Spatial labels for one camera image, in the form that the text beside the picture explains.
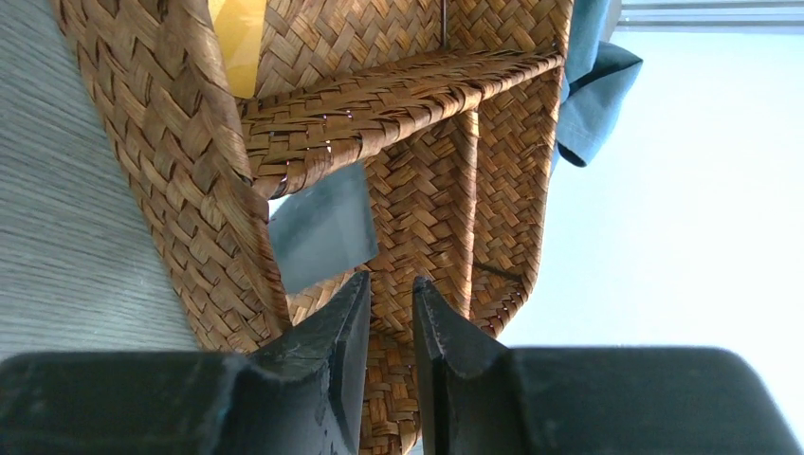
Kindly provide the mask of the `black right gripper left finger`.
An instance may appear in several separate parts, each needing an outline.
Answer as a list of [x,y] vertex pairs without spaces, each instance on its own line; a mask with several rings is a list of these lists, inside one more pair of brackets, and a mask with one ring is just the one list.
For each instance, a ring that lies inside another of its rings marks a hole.
[[1,365],[5,454],[355,454],[370,278],[250,355],[45,352]]

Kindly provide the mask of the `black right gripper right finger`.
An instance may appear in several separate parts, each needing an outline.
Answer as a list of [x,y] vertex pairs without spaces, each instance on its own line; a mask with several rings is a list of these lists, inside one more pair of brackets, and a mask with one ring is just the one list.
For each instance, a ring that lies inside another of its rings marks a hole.
[[704,347],[508,348],[412,289],[427,454],[797,454],[757,373]]

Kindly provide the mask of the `woven wicker divided basket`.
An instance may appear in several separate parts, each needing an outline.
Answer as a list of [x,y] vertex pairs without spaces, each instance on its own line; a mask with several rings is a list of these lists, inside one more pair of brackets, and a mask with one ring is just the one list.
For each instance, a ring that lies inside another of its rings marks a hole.
[[[358,452],[410,452],[414,280],[491,336],[535,287],[573,3],[265,1],[251,96],[209,1],[52,8],[198,343],[254,352],[368,272]],[[378,254],[293,290],[267,207],[350,165]]]

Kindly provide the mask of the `orange credit card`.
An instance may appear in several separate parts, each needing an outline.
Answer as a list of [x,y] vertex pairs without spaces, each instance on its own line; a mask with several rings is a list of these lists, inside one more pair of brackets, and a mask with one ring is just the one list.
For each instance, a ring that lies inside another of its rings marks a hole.
[[218,37],[232,94],[255,94],[265,19],[265,0],[209,0],[210,18]]

